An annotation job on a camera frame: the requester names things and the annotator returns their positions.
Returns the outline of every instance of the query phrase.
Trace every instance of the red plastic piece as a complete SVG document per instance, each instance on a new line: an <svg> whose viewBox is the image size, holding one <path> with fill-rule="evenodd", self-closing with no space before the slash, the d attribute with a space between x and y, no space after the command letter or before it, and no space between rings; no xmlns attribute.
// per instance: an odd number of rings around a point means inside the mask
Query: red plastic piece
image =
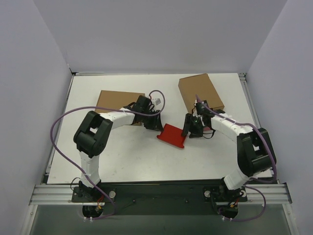
<svg viewBox="0 0 313 235"><path fill-rule="evenodd" d="M172 144L178 148L184 148L184 142L186 139L186 136L181 136L182 130L172 126L170 124L165 124L164 131L156 136L159 140L162 140L164 142L167 142L169 144Z"/></svg>
<svg viewBox="0 0 313 235"><path fill-rule="evenodd" d="M204 129L203 129L203 131L211 131L211 129L210 129L210 127L205 127Z"/></svg>

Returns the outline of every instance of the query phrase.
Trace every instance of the gray wall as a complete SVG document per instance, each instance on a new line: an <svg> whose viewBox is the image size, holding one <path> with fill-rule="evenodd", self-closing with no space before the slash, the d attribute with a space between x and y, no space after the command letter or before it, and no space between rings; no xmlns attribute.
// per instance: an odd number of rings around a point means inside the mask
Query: gray wall
<svg viewBox="0 0 313 235"><path fill-rule="evenodd" d="M0 1L0 234L19 234L70 71L32 0Z"/></svg>
<svg viewBox="0 0 313 235"><path fill-rule="evenodd" d="M247 82L269 130L281 182L287 182L302 235L312 234L313 1L288 0Z"/></svg>
<svg viewBox="0 0 313 235"><path fill-rule="evenodd" d="M247 72L286 0L34 0L72 71Z"/></svg>

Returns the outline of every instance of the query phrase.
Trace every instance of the black mounting plate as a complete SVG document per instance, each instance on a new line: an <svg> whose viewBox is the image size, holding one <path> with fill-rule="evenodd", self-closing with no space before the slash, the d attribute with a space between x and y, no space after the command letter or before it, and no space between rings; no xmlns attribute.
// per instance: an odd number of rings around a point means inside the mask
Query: black mounting plate
<svg viewBox="0 0 313 235"><path fill-rule="evenodd" d="M106 194L115 191L117 215L205 215L216 214L212 198L204 192L219 189L220 180L162 181L162 182L125 182L99 183ZM79 187L74 188L72 202L95 202L87 195L81 195ZM225 202L214 198L215 202ZM104 213L112 212L110 203L104 205Z"/></svg>

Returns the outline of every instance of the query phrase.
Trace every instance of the cardboard box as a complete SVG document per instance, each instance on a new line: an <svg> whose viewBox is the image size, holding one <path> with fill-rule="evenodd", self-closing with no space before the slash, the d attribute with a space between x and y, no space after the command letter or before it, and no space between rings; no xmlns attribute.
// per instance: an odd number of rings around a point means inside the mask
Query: cardboard box
<svg viewBox="0 0 313 235"><path fill-rule="evenodd" d="M194 108L196 94L200 99L207 101L209 108L214 110L224 108L219 94L217 94L209 75L206 73L181 78L178 87L189 113Z"/></svg>
<svg viewBox="0 0 313 235"><path fill-rule="evenodd" d="M110 109L121 109L132 102L136 102L140 95L145 94L134 92L101 91L98 98L97 106ZM96 109L95 112L108 113L110 111Z"/></svg>

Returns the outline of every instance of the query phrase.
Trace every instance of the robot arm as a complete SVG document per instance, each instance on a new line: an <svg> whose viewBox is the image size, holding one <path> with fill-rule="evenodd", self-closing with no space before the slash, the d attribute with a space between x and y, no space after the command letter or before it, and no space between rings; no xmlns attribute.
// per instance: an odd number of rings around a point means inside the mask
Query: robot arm
<svg viewBox="0 0 313 235"><path fill-rule="evenodd" d="M159 103L159 99L151 100L140 95L137 102L121 108L120 112L98 114L90 111L87 113L74 135L74 142L79 150L82 169L85 170L92 182L95 184L100 182L99 155L106 147L111 130L124 125L143 122L146 129L163 131L160 114L153 117L140 115L159 112L159 110L155 110ZM84 174L81 176L80 185L86 191L93 188Z"/></svg>
<svg viewBox="0 0 313 235"><path fill-rule="evenodd" d="M202 137L204 128L209 127L213 130L213 134L215 131L222 132L237 144L238 165L233 172L222 179L227 190L241 188L251 177L271 167L271 161L263 143L252 127L239 126L225 119L230 117L222 110L217 110L217 112L225 118L216 116L204 105L208 106L206 101L196 102L193 114L186 114L182 134L186 136L190 132L190 138ZM266 140L276 162L268 132L263 128L260 128L259 131Z"/></svg>

